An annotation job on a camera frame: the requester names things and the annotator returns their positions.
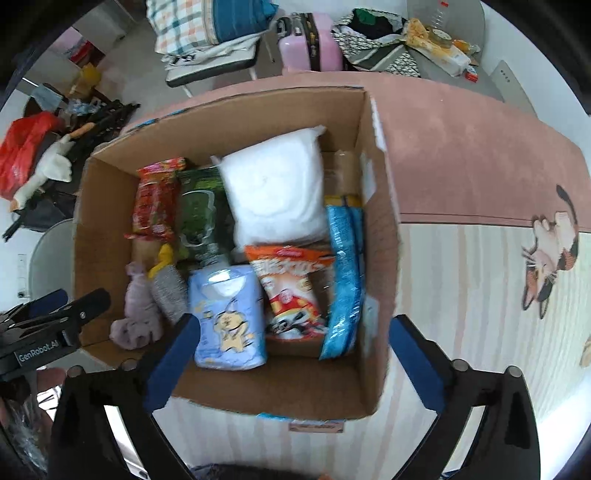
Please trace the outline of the purple cloth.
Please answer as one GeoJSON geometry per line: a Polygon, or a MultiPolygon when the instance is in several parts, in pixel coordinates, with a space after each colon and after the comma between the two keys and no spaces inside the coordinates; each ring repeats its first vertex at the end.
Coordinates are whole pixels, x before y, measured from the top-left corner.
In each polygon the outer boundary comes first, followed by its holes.
{"type": "Polygon", "coordinates": [[[122,349],[136,350],[158,341],[163,326],[143,265],[130,262],[125,269],[130,282],[125,293],[124,318],[112,322],[109,338],[122,349]]]}

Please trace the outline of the silver yellow scouring pad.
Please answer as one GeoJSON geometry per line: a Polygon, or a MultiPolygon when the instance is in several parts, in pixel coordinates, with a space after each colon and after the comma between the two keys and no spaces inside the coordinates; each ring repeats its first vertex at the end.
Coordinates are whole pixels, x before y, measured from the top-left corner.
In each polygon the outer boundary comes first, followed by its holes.
{"type": "Polygon", "coordinates": [[[160,247],[156,264],[149,270],[152,297],[171,324],[176,324],[188,312],[186,282],[175,267],[174,250],[169,244],[160,247]]]}

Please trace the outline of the blue cartoon tissue pack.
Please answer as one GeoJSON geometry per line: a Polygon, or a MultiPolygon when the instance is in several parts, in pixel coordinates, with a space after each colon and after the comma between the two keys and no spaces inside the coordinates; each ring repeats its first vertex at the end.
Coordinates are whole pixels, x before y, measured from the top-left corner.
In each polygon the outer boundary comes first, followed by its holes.
{"type": "Polygon", "coordinates": [[[245,371],[266,364],[266,320],[259,278],[249,265],[207,267],[188,278],[190,312],[199,320],[194,362],[245,371]]]}

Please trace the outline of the green wet wipes pack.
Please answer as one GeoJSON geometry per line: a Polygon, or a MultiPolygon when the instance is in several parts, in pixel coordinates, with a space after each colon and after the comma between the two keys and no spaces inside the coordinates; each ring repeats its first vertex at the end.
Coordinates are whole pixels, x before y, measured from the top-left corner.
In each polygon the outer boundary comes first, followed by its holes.
{"type": "Polygon", "coordinates": [[[233,228],[221,174],[216,166],[179,173],[175,218],[177,255],[199,266],[231,263],[233,228]]]}

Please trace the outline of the red orange snack bag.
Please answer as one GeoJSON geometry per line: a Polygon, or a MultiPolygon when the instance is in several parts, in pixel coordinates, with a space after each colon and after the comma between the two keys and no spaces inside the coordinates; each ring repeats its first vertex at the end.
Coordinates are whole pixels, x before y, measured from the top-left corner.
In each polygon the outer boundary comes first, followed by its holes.
{"type": "Polygon", "coordinates": [[[332,253],[294,246],[249,245],[245,256],[270,301],[273,317],[266,322],[266,337],[284,342],[324,337],[327,328],[310,275],[331,267],[332,253]]]}

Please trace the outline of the red patterned snack packet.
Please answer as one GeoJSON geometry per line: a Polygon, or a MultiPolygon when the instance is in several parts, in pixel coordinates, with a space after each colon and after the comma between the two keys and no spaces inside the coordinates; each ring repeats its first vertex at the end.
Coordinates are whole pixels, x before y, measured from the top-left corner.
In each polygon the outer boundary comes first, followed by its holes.
{"type": "Polygon", "coordinates": [[[182,157],[146,165],[137,170],[139,184],[127,239],[170,242],[174,239],[176,205],[180,191],[178,175],[186,167],[182,157]]]}

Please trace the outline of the blue long snack packet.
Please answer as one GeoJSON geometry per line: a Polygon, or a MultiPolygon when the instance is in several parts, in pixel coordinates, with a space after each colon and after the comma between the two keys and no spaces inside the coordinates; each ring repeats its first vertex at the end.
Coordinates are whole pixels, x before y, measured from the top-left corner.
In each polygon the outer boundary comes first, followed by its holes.
{"type": "Polygon", "coordinates": [[[352,350],[365,299],[363,209],[349,204],[329,205],[327,213],[335,257],[334,296],[329,305],[321,360],[335,359],[352,350]]]}

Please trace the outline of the white soft pillow pack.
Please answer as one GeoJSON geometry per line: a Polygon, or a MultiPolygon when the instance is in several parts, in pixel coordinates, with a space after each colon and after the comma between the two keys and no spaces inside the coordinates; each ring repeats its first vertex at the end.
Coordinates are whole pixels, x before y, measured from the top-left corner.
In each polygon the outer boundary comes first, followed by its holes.
{"type": "Polygon", "coordinates": [[[329,237],[324,163],[325,126],[273,137],[217,160],[235,219],[235,246],[304,245],[329,237]]]}

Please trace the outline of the grey round chair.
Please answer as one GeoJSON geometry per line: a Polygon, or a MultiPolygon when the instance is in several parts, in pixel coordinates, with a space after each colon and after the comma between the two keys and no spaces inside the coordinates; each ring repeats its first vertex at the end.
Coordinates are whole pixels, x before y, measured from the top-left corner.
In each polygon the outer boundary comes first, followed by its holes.
{"type": "Polygon", "coordinates": [[[69,301],[74,299],[73,240],[72,219],[56,223],[41,236],[29,265],[28,286],[32,299],[58,289],[66,292],[69,301]]]}

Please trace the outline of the pink striped cat mat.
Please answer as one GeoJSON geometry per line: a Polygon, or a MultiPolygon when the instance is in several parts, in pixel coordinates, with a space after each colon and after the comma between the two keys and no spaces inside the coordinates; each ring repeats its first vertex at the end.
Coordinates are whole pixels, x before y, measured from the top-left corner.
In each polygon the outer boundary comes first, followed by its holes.
{"type": "MultiPolygon", "coordinates": [[[[548,215],[561,206],[535,182],[554,173],[565,187],[590,185],[580,149],[553,128],[489,97],[384,74],[272,77],[206,92],[143,115],[125,133],[148,136],[226,96],[281,87],[366,90],[380,115],[400,212],[402,255],[396,309],[453,357],[479,369],[520,367],[538,423],[541,475],[569,465],[590,424],[590,237],[560,274],[549,310],[523,309],[530,226],[512,209],[548,215]]],[[[375,414],[338,434],[296,433],[287,422],[171,400],[157,420],[191,466],[236,462],[325,472],[336,479],[389,479],[427,431],[426,411],[401,365],[389,365],[375,414]]]]}

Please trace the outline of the black tripod stand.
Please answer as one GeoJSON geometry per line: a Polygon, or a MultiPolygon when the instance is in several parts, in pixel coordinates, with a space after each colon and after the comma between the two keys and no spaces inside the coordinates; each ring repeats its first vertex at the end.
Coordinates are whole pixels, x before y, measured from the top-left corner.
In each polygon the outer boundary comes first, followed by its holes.
{"type": "Polygon", "coordinates": [[[95,141],[98,144],[110,141],[119,135],[121,129],[139,108],[139,103],[122,103],[120,100],[103,105],[88,118],[77,140],[95,141]]]}

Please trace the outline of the white folding chair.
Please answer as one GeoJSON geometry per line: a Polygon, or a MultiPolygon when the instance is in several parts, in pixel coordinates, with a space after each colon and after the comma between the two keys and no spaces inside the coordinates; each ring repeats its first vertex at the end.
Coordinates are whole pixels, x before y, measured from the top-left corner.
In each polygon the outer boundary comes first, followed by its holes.
{"type": "Polygon", "coordinates": [[[180,88],[191,98],[188,85],[194,82],[238,71],[246,71],[250,79],[256,80],[256,62],[261,42],[262,36],[250,35],[174,57],[166,64],[165,83],[170,88],[180,88]]]}

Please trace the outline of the grey cushioned chair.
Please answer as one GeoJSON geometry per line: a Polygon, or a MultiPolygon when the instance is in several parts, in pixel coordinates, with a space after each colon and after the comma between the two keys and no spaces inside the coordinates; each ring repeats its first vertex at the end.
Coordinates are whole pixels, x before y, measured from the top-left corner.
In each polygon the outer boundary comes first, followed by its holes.
{"type": "Polygon", "coordinates": [[[436,29],[436,43],[449,43],[456,55],[444,64],[434,62],[421,51],[410,50],[423,79],[446,83],[504,101],[501,92],[480,66],[486,44],[486,21],[480,1],[409,0],[408,18],[416,18],[436,29]]]}

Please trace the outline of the black white patterned bag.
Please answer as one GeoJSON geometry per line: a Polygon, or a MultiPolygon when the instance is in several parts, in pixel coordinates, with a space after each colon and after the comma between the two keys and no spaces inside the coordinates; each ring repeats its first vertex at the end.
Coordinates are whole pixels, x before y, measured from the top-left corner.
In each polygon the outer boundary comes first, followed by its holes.
{"type": "Polygon", "coordinates": [[[342,51],[346,69],[420,78],[418,63],[406,44],[407,23],[396,13],[356,8],[332,25],[332,38],[342,51]]]}

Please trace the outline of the pink suitcase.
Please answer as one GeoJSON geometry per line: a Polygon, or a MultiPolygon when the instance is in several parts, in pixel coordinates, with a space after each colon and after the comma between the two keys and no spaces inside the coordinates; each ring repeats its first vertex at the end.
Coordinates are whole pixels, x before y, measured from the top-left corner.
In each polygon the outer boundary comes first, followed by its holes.
{"type": "Polygon", "coordinates": [[[342,51],[325,13],[293,13],[276,21],[283,74],[342,71],[342,51]]]}

